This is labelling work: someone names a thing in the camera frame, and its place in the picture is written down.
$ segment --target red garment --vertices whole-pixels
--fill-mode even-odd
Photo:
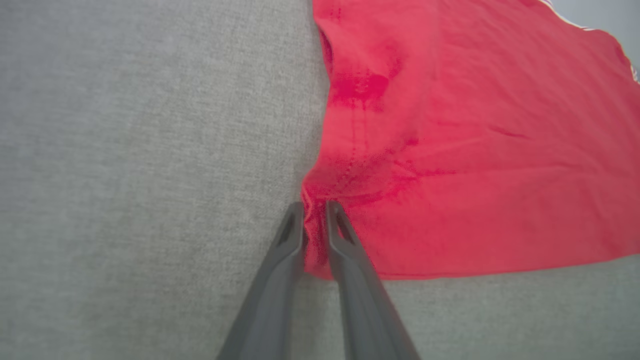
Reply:
[[[542,0],[314,0],[331,89],[302,185],[306,269],[324,202],[382,278],[640,252],[640,85],[619,43]]]

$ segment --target gray tablecloth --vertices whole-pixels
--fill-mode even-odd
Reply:
[[[0,3],[0,359],[212,359],[320,142],[309,0]],[[640,259],[390,282],[425,359],[640,358]],[[305,276],[293,359],[340,359]]]

